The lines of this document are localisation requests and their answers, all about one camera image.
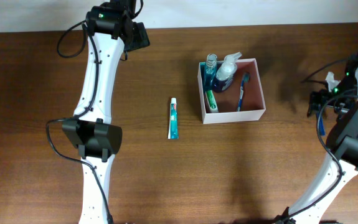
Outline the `blue disposable razor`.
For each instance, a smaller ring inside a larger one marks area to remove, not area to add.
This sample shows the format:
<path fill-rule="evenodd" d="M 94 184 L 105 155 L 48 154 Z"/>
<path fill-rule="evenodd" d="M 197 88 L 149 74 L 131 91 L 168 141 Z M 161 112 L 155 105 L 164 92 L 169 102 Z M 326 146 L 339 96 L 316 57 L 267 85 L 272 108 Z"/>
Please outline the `blue disposable razor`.
<path fill-rule="evenodd" d="M 316 113 L 316 120 L 318 121 L 318 128 L 319 128 L 318 134 L 321 135 L 321 136 L 325 136 L 326 131 L 325 131 L 325 128 L 324 128 L 323 117 L 319 118 L 319 113 Z"/>

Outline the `teal mouthwash bottle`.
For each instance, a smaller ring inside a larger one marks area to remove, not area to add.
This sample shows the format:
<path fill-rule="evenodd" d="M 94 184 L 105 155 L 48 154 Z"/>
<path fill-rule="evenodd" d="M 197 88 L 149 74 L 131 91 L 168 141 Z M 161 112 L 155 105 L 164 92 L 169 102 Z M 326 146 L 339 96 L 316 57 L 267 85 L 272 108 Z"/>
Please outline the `teal mouthwash bottle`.
<path fill-rule="evenodd" d="M 212 89 L 213 79 L 217 71 L 216 54 L 208 54 L 204 65 L 203 89 L 208 91 Z"/>

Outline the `pink cardboard box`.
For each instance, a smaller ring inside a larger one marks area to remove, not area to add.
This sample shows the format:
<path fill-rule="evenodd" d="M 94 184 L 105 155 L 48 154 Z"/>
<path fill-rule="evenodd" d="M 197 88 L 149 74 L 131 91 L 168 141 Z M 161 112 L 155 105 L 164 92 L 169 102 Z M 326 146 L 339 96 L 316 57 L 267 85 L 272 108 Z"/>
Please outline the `pink cardboard box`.
<path fill-rule="evenodd" d="M 242 121 L 258 121 L 266 111 L 263 89 L 258 72 L 257 60 L 254 58 L 240 59 L 237 61 L 237 71 L 233 76 L 233 83 L 227 90 L 214 93 L 219 109 L 218 113 L 209 113 L 206 108 L 202 77 L 204 74 L 204 62 L 199 63 L 198 86 L 200 109 L 203 124 L 233 123 Z M 245 72 L 250 74 L 250 80 L 245 84 L 241 111 L 237 112 L 240 96 L 240 84 Z"/>

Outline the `blue white toothbrush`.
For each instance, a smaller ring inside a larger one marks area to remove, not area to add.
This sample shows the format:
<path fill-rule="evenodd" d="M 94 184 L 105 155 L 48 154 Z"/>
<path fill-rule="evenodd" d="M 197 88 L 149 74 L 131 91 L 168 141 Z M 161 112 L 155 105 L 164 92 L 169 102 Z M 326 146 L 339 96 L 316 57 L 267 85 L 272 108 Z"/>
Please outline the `blue white toothbrush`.
<path fill-rule="evenodd" d="M 248 72 L 245 72 L 242 76 L 242 81 L 240 84 L 240 96 L 238 99 L 237 112 L 241 111 L 243 96 L 245 94 L 245 84 L 248 83 L 249 80 L 250 80 L 250 74 Z"/>

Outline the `purple spray bottle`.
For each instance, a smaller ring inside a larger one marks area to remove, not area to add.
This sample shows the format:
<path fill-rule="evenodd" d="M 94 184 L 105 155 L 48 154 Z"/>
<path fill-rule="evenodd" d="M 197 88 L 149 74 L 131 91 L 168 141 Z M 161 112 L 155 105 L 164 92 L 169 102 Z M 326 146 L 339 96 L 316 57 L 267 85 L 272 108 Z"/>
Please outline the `purple spray bottle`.
<path fill-rule="evenodd" d="M 223 63 L 215 74 L 213 85 L 213 90 L 215 92 L 223 92 L 231 85 L 231 83 L 233 82 L 233 76 L 237 71 L 237 60 L 241 56 L 241 52 L 225 56 Z"/>

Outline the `green white soap box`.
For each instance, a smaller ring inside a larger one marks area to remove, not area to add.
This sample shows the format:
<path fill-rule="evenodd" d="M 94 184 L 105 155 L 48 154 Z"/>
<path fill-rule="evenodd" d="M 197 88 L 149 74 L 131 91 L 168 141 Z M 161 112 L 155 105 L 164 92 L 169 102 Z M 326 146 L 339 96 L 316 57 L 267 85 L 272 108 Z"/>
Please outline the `green white soap box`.
<path fill-rule="evenodd" d="M 217 106 L 217 102 L 214 97 L 214 92 L 212 90 L 207 90 L 204 94 L 206 108 L 209 113 L 218 113 L 219 109 Z"/>

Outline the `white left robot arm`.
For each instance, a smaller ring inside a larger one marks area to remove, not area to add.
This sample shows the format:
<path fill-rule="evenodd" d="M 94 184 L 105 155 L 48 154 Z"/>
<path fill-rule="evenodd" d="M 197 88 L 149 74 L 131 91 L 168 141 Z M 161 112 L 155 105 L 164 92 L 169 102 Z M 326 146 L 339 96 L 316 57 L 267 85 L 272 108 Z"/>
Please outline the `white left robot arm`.
<path fill-rule="evenodd" d="M 110 172 L 123 135 L 111 123 L 116 71 L 128 52 L 150 45 L 144 24 L 135 22 L 142 10 L 136 3 L 104 2 L 92 7 L 78 23 L 83 30 L 82 46 L 88 48 L 87 69 L 73 116 L 60 122 L 83 168 L 80 223 L 113 223 L 108 207 Z"/>

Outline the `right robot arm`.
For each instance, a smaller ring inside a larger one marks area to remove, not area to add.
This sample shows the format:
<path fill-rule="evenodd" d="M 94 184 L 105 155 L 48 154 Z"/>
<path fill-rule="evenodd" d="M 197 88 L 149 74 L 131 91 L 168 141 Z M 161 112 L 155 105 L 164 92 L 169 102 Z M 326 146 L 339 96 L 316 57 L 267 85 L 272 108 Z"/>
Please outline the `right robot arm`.
<path fill-rule="evenodd" d="M 325 211 L 343 187 L 358 175 L 358 52 L 344 59 L 344 78 L 328 73 L 324 88 L 309 98 L 316 134 L 326 156 L 305 193 L 278 215 L 275 223 L 322 223 Z"/>

